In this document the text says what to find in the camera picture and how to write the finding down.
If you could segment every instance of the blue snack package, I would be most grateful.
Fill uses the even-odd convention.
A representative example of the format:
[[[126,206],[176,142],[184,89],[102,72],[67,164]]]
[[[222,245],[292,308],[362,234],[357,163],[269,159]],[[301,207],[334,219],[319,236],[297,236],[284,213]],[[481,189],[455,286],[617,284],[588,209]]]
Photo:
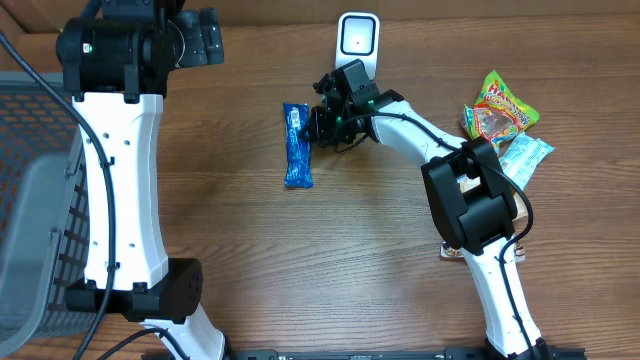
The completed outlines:
[[[282,104],[287,124],[287,176],[284,184],[288,187],[313,187],[311,178],[311,144],[298,136],[300,129],[309,121],[309,105]]]

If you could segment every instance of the snack bag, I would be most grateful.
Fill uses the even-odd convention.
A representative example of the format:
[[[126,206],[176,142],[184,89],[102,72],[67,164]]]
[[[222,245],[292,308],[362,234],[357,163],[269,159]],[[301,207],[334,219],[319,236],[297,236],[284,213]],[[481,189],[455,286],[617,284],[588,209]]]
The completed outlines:
[[[539,118],[534,108],[513,96],[494,70],[485,78],[475,105],[464,106],[461,125],[469,137],[482,136],[499,152],[503,142],[516,137]]]

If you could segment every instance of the black cable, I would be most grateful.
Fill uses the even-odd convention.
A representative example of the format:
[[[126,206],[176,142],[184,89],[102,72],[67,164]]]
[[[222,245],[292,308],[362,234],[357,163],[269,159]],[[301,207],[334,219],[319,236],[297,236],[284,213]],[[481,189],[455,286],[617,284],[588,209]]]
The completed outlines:
[[[118,352],[123,347],[127,346],[128,344],[130,344],[135,339],[137,339],[139,337],[142,337],[142,336],[145,336],[145,335],[148,335],[148,334],[154,334],[154,333],[158,333],[158,336],[160,338],[162,338],[163,336],[166,337],[167,340],[169,340],[169,342],[171,343],[173,348],[178,353],[178,356],[180,356],[183,360],[189,360],[189,357],[187,356],[187,354],[184,353],[184,350],[182,350],[182,348],[180,347],[180,345],[178,344],[176,339],[169,333],[169,330],[162,329],[162,328],[149,328],[149,329],[140,330],[137,333],[129,336],[128,338],[120,341],[118,343],[118,345],[116,345],[116,346],[112,347],[111,349],[109,349],[106,353],[104,353],[102,356],[100,356],[98,358],[98,360],[105,360],[108,357],[110,357],[111,355],[113,355],[116,352]]]
[[[82,10],[80,17],[93,19],[96,17],[96,15],[98,15],[101,7],[101,0],[89,0],[87,2],[87,5],[85,5],[84,9]]]
[[[340,149],[340,150],[338,150],[338,144],[336,144],[335,152],[337,154],[342,154],[343,152],[347,152],[347,151],[357,147],[358,145],[362,144],[365,140],[367,140],[368,137],[369,137],[369,135],[363,135],[360,139],[358,139],[358,141],[355,142],[355,144],[349,145],[346,148]]]
[[[525,329],[524,323],[522,322],[522,318],[520,317],[520,312],[518,311],[518,307],[516,306],[516,301],[511,291],[511,285],[509,285],[509,278],[507,277],[507,270],[505,267],[507,262],[504,260],[505,254],[507,253],[507,249],[511,247],[513,244],[522,240],[529,233],[529,231],[531,231],[531,228],[533,227],[533,207],[531,206],[531,202],[529,202],[529,199],[527,198],[527,196],[524,194],[524,191],[522,191],[522,189],[520,189],[520,187],[505,173],[503,173],[502,171],[498,171],[488,165],[485,165],[482,162],[480,162],[479,164],[483,166],[485,169],[505,179],[509,183],[509,185],[513,188],[513,190],[518,195],[520,195],[520,198],[522,198],[522,202],[524,203],[524,206],[527,209],[527,225],[525,226],[524,230],[522,230],[518,235],[514,236],[513,238],[511,238],[511,240],[507,241],[507,243],[504,244],[504,246],[500,250],[500,256],[496,260],[498,260],[498,262],[500,263],[500,273],[502,274],[502,280],[504,281],[504,286],[505,286],[505,289],[507,290],[507,297],[509,298],[511,309],[513,309],[513,318],[518,323],[520,327],[520,331],[522,332],[522,336],[524,337],[524,340],[527,343],[527,347],[529,348],[529,352],[533,357],[534,356],[533,346],[531,345],[531,340],[529,340],[529,335],[527,334],[527,330]]]
[[[374,116],[385,116],[385,117],[392,117],[392,118],[396,118],[396,119],[400,119],[400,120],[405,120],[408,121],[410,123],[412,123],[413,125],[417,126],[418,128],[420,128],[420,130],[424,131],[430,138],[432,138],[439,146],[442,146],[444,148],[447,148],[449,150],[451,150],[452,152],[455,153],[459,153],[462,154],[464,156],[467,156],[467,154],[465,154],[460,148],[455,147],[449,143],[447,143],[446,141],[444,141],[442,138],[436,136],[433,131],[429,130],[429,128],[427,128],[422,122],[407,116],[405,114],[395,114],[395,113],[384,113],[384,112],[373,112],[370,114],[364,114],[364,115],[358,115],[358,116],[354,116],[352,118],[349,118],[345,121],[342,122],[341,127],[344,127],[346,124],[352,123],[354,121],[358,121],[364,118],[368,118],[368,117],[374,117]],[[333,132],[333,137],[332,140],[335,139],[338,131],[340,129],[334,129]],[[505,289],[507,291],[507,297],[509,298],[509,303],[511,304],[511,309],[513,310],[513,314],[514,314],[514,319],[516,320],[516,322],[518,323],[519,327],[520,327],[520,331],[522,332],[522,336],[524,337],[524,340],[527,344],[527,347],[529,349],[529,352],[532,354],[531,356],[534,356],[534,351],[533,351],[533,346],[531,344],[531,340],[529,340],[529,335],[527,334],[527,330],[524,327],[524,323],[522,322],[522,318],[520,317],[520,312],[518,311],[518,307],[516,305],[516,301],[513,297],[513,292],[511,291],[511,286],[509,284],[509,279],[507,278],[507,270],[505,268],[506,265],[506,261],[504,260],[505,254],[507,252],[507,249],[509,247],[511,247],[511,245],[515,244],[516,242],[520,241],[522,238],[524,238],[529,231],[531,231],[531,228],[533,227],[533,207],[531,206],[531,202],[529,202],[529,199],[527,198],[527,196],[524,194],[524,191],[522,191],[520,189],[520,187],[510,178],[508,177],[504,172],[502,171],[498,171],[496,169],[494,169],[493,167],[490,167],[487,164],[484,164],[483,162],[478,161],[478,164],[482,167],[484,167],[485,169],[491,171],[492,173],[500,176],[501,178],[503,178],[505,181],[507,181],[509,183],[509,186],[513,188],[513,190],[520,195],[520,197],[522,198],[522,201],[524,202],[525,208],[527,209],[527,225],[525,226],[524,230],[522,230],[522,232],[520,232],[518,235],[514,236],[513,238],[511,238],[511,240],[507,241],[507,243],[502,247],[502,249],[500,250],[500,256],[498,257],[498,259],[496,259],[499,263],[500,263],[500,272],[502,274],[502,280],[504,281],[504,285],[505,285]]]
[[[109,298],[111,296],[111,291],[113,289],[113,282],[115,280],[115,272],[116,272],[116,207],[115,200],[113,196],[113,180],[111,179],[111,172],[109,171],[110,161],[107,159],[107,155],[104,152],[104,148],[100,143],[100,139],[96,135],[96,133],[91,129],[91,126],[87,123],[87,121],[80,115],[76,109],[74,109],[69,103],[65,101],[65,99],[58,94],[58,92],[51,87],[47,83],[46,80],[40,76],[23,58],[18,54],[16,49],[9,43],[9,40],[4,36],[4,33],[0,31],[0,43],[7,50],[9,55],[15,60],[20,67],[24,69],[24,71],[29,74],[35,80],[38,85],[46,91],[49,96],[64,110],[66,110],[73,119],[78,123],[78,125],[84,130],[84,132],[91,140],[91,143],[96,149],[96,153],[98,154],[98,159],[100,160],[100,165],[102,167],[102,174],[104,176],[104,185],[107,193],[107,213],[108,213],[108,222],[109,222],[109,261],[107,266],[107,284],[104,289],[104,297],[102,298],[102,303],[100,304],[100,308],[98,309],[98,313],[96,314],[89,331],[85,335],[82,344],[78,348],[74,359],[80,359],[82,354],[87,349],[89,342],[91,342],[91,338],[95,334],[98,329],[98,325],[100,325],[100,321],[104,317],[104,314],[107,310],[107,304],[109,303]]]

